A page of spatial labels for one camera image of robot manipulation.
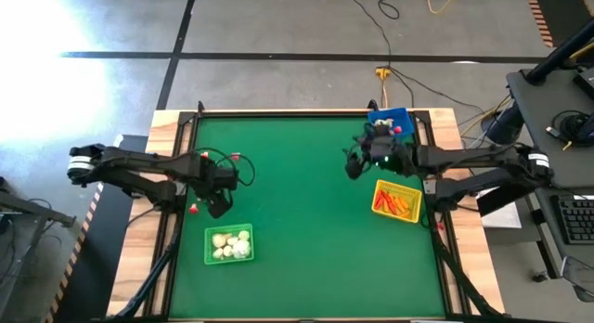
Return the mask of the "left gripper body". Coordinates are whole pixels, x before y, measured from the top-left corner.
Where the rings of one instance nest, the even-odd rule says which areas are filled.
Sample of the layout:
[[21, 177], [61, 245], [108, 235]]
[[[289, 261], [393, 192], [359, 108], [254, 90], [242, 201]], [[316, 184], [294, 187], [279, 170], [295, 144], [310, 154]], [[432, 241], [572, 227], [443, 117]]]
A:
[[220, 218], [233, 206], [231, 192], [238, 187], [239, 170], [219, 166], [200, 153], [192, 154], [191, 170], [191, 188], [196, 197], [207, 204], [212, 218]]

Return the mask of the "white box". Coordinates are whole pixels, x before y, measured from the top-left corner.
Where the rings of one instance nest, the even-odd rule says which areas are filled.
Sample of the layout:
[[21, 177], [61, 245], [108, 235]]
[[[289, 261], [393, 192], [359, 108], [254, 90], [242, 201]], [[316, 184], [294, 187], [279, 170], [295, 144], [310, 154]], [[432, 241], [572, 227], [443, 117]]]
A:
[[485, 228], [514, 228], [520, 229], [522, 223], [515, 202], [509, 203], [481, 218]]

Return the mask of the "blue plastic basket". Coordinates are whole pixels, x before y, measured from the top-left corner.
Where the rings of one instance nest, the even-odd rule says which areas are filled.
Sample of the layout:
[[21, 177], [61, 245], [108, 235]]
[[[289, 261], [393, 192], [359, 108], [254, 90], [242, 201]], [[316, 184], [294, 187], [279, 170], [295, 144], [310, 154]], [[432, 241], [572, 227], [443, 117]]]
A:
[[[368, 113], [368, 121], [371, 124], [374, 124], [375, 121], [377, 121], [377, 120], [386, 121], [389, 119], [392, 119], [394, 121], [394, 127], [390, 128], [393, 135], [396, 135], [399, 137], [404, 137], [404, 136], [410, 136], [411, 134], [413, 134], [415, 132], [414, 124], [413, 124], [406, 108], [376, 110], [376, 111], [370, 111]], [[401, 134], [394, 133], [394, 128], [396, 126], [402, 127]]]

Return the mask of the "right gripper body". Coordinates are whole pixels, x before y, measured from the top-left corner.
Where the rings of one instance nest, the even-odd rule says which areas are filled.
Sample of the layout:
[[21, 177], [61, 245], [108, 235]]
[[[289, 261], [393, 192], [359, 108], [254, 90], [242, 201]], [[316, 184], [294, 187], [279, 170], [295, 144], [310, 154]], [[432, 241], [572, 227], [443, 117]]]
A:
[[415, 146], [391, 135], [386, 125], [365, 123], [363, 134], [354, 141], [355, 144], [344, 151], [344, 169], [350, 179], [357, 179], [372, 166], [404, 176], [417, 172], [413, 161]]

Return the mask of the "yellow plastic basket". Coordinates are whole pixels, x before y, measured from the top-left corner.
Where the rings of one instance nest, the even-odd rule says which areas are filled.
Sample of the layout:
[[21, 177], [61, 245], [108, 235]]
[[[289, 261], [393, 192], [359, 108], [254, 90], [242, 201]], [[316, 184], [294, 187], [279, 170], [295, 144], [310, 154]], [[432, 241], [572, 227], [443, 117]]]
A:
[[[392, 197], [392, 199], [393, 198], [397, 199], [398, 197], [403, 197], [409, 205], [408, 210], [410, 210], [412, 212], [412, 218], [405, 219], [405, 218], [400, 217], [399, 215], [385, 214], [382, 212], [381, 209], [375, 210], [374, 202], [375, 202], [377, 191], [381, 191], [384, 198], [385, 198], [386, 193], [388, 193]], [[416, 224], [420, 219], [421, 203], [422, 203], [422, 193], [420, 190], [411, 188], [411, 187], [405, 187], [405, 186], [398, 185], [396, 183], [387, 182], [384, 180], [378, 180], [376, 183], [375, 189], [374, 189], [373, 200], [371, 203], [371, 211], [376, 214], [379, 214], [379, 215], [382, 215], [385, 217], [389, 217], [389, 218], [393, 218], [393, 219], [396, 219], [396, 220], [399, 220], [402, 222]]]

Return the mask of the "black desk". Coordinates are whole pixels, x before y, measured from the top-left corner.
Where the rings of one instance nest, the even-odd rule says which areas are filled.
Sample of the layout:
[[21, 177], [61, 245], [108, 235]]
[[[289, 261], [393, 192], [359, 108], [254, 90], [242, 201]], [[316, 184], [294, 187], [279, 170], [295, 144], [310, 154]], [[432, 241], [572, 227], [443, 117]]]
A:
[[564, 110], [594, 112], [594, 100], [575, 83], [575, 71], [553, 71], [541, 84], [529, 84], [523, 71], [506, 76], [511, 94], [522, 114], [534, 144], [549, 157], [553, 182], [559, 187], [594, 187], [594, 147], [567, 147], [547, 133], [546, 128]]

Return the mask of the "black floor platform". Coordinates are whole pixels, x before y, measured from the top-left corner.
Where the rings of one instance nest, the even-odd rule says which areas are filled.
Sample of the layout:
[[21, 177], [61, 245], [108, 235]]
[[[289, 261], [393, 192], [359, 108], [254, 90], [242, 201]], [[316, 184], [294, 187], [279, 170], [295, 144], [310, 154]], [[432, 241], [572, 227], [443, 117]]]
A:
[[108, 314], [132, 204], [120, 188], [97, 184], [44, 323], [87, 322]]

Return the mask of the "large white cauliflower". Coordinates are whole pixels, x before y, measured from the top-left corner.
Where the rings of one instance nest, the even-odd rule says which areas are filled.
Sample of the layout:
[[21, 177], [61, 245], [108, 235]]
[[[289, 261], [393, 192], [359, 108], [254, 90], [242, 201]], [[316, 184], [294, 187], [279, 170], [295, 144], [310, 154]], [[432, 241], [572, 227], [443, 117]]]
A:
[[235, 259], [246, 259], [252, 252], [252, 246], [248, 240], [239, 239], [232, 246], [232, 255]]

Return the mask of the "green plastic basket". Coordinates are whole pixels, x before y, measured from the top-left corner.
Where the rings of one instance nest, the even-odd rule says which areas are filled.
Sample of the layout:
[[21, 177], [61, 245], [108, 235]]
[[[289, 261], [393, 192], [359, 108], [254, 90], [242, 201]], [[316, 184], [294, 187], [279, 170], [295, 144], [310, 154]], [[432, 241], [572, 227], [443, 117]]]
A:
[[[212, 244], [212, 237], [214, 234], [225, 234], [226, 240], [230, 237], [238, 237], [238, 234], [242, 230], [247, 230], [250, 232], [250, 238], [248, 241], [252, 246], [252, 252], [246, 259], [235, 259], [233, 258], [225, 258], [223, 256], [222, 259], [214, 259], [213, 252], [218, 249], [215, 248]], [[236, 263], [236, 262], [243, 262], [243, 261], [250, 261], [254, 258], [254, 235], [252, 231], [251, 224], [239, 224], [239, 225], [230, 225], [230, 226], [216, 226], [216, 227], [208, 227], [204, 230], [204, 263], [206, 265], [220, 265], [225, 263]]]

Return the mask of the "black monitor pole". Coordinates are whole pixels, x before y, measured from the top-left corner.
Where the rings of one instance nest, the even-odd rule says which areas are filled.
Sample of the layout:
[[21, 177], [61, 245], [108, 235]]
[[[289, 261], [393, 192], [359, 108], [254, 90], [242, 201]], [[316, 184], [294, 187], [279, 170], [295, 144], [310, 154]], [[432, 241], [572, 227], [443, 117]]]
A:
[[544, 61], [537, 64], [528, 73], [525, 73], [523, 75], [525, 81], [529, 84], [540, 84], [552, 71], [568, 60], [572, 54], [584, 48], [592, 38], [594, 38], [594, 17], [591, 17], [578, 32], [553, 50]]

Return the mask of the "black keyboard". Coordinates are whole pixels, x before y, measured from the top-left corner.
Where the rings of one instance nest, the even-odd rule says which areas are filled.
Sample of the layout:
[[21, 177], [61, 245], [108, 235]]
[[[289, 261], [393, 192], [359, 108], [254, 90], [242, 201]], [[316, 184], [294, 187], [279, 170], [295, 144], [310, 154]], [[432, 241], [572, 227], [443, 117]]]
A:
[[550, 200], [564, 241], [594, 245], [594, 196], [555, 195]]

